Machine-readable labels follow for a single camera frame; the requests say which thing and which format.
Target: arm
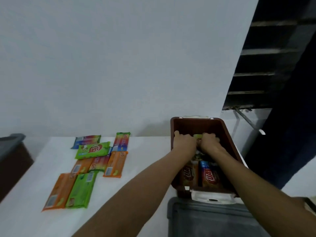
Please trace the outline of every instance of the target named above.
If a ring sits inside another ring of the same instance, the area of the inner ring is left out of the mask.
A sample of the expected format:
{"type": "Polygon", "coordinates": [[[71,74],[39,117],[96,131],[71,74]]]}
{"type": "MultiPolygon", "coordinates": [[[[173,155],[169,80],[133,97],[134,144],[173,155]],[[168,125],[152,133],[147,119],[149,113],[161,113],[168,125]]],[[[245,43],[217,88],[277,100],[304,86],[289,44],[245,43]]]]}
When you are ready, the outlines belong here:
{"type": "Polygon", "coordinates": [[[220,166],[248,210],[271,236],[316,236],[315,216],[235,160],[215,134],[203,134],[201,148],[220,166]]]}
{"type": "Polygon", "coordinates": [[[165,157],[124,185],[73,236],[137,236],[176,174],[194,156],[196,140],[176,131],[173,146],[165,157]]]}

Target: forearm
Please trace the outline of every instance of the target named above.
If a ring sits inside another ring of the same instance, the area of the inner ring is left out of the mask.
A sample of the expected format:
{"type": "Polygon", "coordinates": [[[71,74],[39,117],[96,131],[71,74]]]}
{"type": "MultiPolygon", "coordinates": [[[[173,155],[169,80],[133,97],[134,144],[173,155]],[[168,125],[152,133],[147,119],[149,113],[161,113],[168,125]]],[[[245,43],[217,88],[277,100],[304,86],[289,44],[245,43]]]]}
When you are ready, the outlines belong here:
{"type": "Polygon", "coordinates": [[[124,185],[76,233],[78,236],[137,236],[155,213],[187,155],[173,150],[124,185]]]}
{"type": "Polygon", "coordinates": [[[314,216],[294,204],[288,195],[233,159],[227,152],[211,155],[249,211],[271,236],[316,234],[314,216]]]}

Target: barcode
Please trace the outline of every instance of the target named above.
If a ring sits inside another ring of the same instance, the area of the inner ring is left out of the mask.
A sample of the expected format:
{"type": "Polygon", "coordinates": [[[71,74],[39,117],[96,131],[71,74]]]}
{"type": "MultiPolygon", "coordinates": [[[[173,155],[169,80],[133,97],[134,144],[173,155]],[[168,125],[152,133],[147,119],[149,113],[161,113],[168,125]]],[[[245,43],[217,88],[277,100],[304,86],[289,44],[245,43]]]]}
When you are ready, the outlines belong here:
{"type": "Polygon", "coordinates": [[[90,181],[92,181],[92,179],[93,179],[93,175],[94,175],[94,172],[93,172],[93,171],[92,171],[92,172],[90,172],[90,173],[88,174],[88,177],[87,177],[86,182],[90,182],[90,181]]]}
{"type": "Polygon", "coordinates": [[[55,204],[55,201],[56,201],[56,199],[57,199],[57,196],[58,196],[58,195],[52,195],[52,196],[50,196],[49,199],[48,199],[48,201],[47,201],[47,204],[46,204],[45,208],[51,208],[51,207],[53,207],[54,204],[55,204]]]}
{"type": "Polygon", "coordinates": [[[80,170],[81,165],[75,165],[75,167],[72,170],[72,173],[77,173],[80,170]]]}
{"type": "Polygon", "coordinates": [[[108,167],[105,171],[105,174],[104,175],[111,175],[112,173],[112,170],[113,170],[113,167],[108,167]]]}

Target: hand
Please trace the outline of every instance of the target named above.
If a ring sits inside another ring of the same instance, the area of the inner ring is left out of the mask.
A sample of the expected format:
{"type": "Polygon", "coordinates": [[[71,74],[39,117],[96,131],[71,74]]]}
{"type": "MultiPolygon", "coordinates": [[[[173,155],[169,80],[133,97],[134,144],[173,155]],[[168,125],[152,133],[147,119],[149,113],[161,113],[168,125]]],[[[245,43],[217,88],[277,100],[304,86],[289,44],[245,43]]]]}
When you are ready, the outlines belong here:
{"type": "Polygon", "coordinates": [[[200,141],[201,150],[210,156],[214,157],[219,153],[227,153],[224,147],[219,143],[219,138],[214,133],[203,133],[202,140],[200,141]]]}
{"type": "Polygon", "coordinates": [[[180,135],[179,131],[175,131],[173,149],[182,152],[189,161],[195,155],[197,149],[196,139],[191,135],[180,135]]]}

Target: black curtain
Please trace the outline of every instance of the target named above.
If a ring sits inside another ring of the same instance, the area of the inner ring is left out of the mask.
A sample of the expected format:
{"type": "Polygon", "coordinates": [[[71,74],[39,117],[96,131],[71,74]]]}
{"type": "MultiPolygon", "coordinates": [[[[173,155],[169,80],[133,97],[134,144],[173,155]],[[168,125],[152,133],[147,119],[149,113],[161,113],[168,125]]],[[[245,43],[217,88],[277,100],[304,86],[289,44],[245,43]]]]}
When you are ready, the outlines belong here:
{"type": "Polygon", "coordinates": [[[245,161],[281,189],[316,155],[316,34],[262,129],[245,161]]]}

